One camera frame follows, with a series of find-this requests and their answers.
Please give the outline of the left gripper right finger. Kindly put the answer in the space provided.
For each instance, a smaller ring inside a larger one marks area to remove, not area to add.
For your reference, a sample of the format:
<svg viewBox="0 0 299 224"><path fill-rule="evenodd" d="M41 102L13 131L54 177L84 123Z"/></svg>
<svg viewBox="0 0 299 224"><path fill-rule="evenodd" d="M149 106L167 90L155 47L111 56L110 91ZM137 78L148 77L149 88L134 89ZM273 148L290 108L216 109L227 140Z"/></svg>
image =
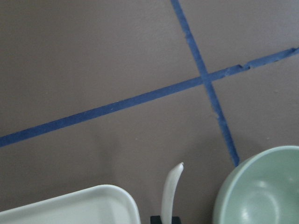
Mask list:
<svg viewBox="0 0 299 224"><path fill-rule="evenodd" d="M180 217L172 217L171 224L181 224Z"/></svg>

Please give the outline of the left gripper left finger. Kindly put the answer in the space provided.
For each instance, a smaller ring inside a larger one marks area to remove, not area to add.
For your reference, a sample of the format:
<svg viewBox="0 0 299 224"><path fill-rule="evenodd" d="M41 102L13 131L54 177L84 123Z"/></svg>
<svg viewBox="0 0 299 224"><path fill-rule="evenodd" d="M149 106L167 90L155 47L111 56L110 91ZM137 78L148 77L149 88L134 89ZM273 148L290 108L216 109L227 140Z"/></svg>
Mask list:
<svg viewBox="0 0 299 224"><path fill-rule="evenodd" d="M151 216L150 224L162 224L162 220L160 216Z"/></svg>

